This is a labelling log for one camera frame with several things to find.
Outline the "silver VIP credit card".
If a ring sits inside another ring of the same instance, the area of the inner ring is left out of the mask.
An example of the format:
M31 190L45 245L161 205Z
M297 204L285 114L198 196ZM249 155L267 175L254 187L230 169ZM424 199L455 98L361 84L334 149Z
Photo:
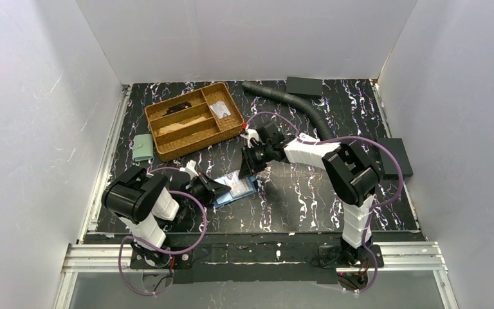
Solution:
M222 177L223 183L231 187L230 200L236 200L255 192L252 180L249 177L240 180L238 173L234 171Z

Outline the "light blue card holder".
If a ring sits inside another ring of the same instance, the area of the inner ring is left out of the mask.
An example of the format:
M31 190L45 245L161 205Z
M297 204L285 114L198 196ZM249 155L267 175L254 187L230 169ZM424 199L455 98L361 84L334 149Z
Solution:
M215 180L217 183L227 185L231 188L229 192L218 197L216 201L213 202L215 209L257 192L256 176L253 175L240 179L238 170L216 178Z

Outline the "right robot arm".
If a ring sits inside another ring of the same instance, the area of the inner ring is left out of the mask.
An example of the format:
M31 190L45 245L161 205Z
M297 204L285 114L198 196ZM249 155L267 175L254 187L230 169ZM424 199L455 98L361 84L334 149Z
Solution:
M275 124L257 129L243 126L247 144L241 149L239 178L251 177L272 161L303 164L325 171L344 203L342 241L348 249L369 248L369 214L381 176L376 164L357 142L332 142L305 135L285 135Z

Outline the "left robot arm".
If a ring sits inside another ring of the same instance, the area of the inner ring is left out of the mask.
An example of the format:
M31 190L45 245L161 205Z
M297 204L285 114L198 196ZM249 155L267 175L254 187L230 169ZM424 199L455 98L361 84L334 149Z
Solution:
M131 231L131 245L148 254L180 255L195 249L206 234L206 227L198 239L181 250L163 248L166 233L157 219L172 221L179 212L176 197L194 202L207 223L205 205L217 201L232 188L219 183L194 167L160 167L153 172L134 165L128 168L104 190L102 206L118 217Z

